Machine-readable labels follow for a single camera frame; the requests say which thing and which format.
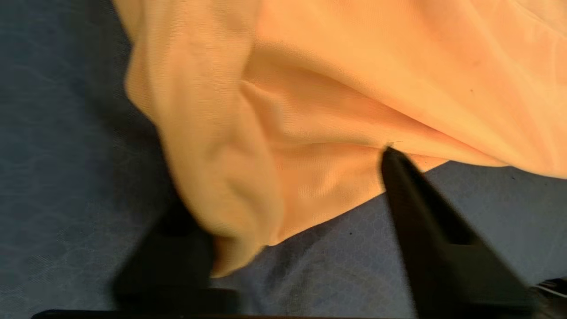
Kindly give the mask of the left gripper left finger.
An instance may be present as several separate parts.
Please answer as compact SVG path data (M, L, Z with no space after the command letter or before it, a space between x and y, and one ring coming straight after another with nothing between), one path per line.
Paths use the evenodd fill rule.
M213 288L213 238L184 204L150 228L113 280L120 310L150 313L238 313L239 294Z

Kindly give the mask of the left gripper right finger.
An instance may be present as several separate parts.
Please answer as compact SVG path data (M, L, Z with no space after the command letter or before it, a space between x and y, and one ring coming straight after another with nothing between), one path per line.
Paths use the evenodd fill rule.
M381 177L419 319L530 319L519 277L402 152L388 147Z

